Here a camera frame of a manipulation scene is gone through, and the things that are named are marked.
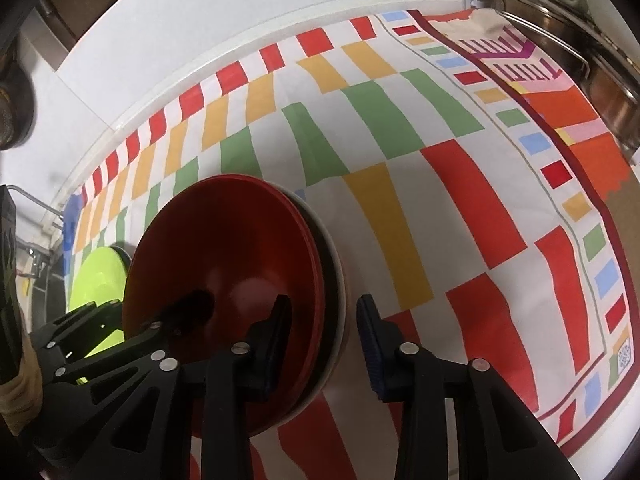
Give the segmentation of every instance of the qr code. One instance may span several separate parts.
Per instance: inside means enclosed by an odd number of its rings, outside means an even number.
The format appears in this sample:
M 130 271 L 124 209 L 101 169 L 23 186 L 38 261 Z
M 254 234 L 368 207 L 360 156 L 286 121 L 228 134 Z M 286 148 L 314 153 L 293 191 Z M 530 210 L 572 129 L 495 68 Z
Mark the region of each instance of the qr code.
M 620 350 L 618 350 L 618 373 L 620 374 L 622 370 L 626 368 L 626 366 L 631 362 L 631 342 L 627 339 Z

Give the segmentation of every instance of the blue rectangle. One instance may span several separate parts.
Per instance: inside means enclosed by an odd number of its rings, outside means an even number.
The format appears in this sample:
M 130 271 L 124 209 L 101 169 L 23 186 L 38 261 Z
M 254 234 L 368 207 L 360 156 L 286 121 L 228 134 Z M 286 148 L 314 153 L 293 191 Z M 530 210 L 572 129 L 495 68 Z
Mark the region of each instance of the blue rectangle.
M 466 65 L 468 61 L 461 56 L 456 56 L 456 57 L 446 57 L 445 59 L 440 59 L 436 61 L 436 63 L 443 68 L 455 68 L 457 66 Z
M 616 264 L 613 259 L 609 260 L 602 270 L 596 274 L 596 286 L 598 287 L 598 295 L 600 299 L 604 298 L 605 294 L 610 291 L 611 287 L 615 285 L 620 278 Z
M 600 405 L 600 375 L 595 374 L 584 385 L 584 413 L 590 416 Z
M 408 18 L 404 10 L 395 10 L 394 12 L 383 12 L 382 17 L 388 22 L 396 22 L 397 20 L 405 20 Z
M 529 152 L 529 155 L 535 155 L 551 148 L 549 139 L 541 132 L 520 137 L 519 141 Z

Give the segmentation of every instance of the metal rivet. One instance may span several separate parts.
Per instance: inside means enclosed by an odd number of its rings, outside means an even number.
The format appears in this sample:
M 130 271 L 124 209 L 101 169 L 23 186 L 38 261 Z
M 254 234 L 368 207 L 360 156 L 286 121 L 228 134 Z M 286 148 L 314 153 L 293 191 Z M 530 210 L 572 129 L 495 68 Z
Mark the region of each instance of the metal rivet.
M 160 369 L 163 372 L 170 372 L 171 370 L 175 370 L 177 367 L 178 361 L 176 361 L 173 357 L 162 359 L 162 361 L 160 361 Z
M 161 361 L 162 359 L 164 359 L 165 355 L 166 355 L 166 353 L 164 352 L 164 350 L 156 350 L 155 352 L 153 352 L 151 354 L 151 360 L 152 361 Z
M 417 354 L 420 347 L 416 343 L 406 342 L 400 345 L 400 351 L 403 354 L 414 355 Z
M 474 368 L 474 370 L 478 370 L 479 372 L 485 372 L 487 371 L 489 368 L 491 368 L 491 365 L 489 364 L 489 361 L 487 361 L 486 359 L 474 359 L 473 362 L 471 363 L 472 367 Z
M 242 355 L 248 353 L 250 349 L 249 343 L 240 341 L 231 347 L 231 352 L 236 355 Z

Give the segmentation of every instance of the tablecloth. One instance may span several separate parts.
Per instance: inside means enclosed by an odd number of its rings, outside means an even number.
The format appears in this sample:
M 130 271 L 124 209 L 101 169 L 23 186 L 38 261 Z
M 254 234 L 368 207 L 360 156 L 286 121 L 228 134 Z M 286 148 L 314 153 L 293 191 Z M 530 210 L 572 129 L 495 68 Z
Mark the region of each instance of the tablecloth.
M 437 356 L 487 358 L 567 455 L 638 376 L 640 183 L 572 80 L 492 10 L 363 16 L 205 78 L 81 187 L 67 285 L 91 250 L 134 248 L 173 196 L 220 173 L 302 197 L 350 309 L 372 294 Z M 323 393 L 252 439 L 256 478 L 393 478 L 399 413 L 370 390 L 351 330 Z

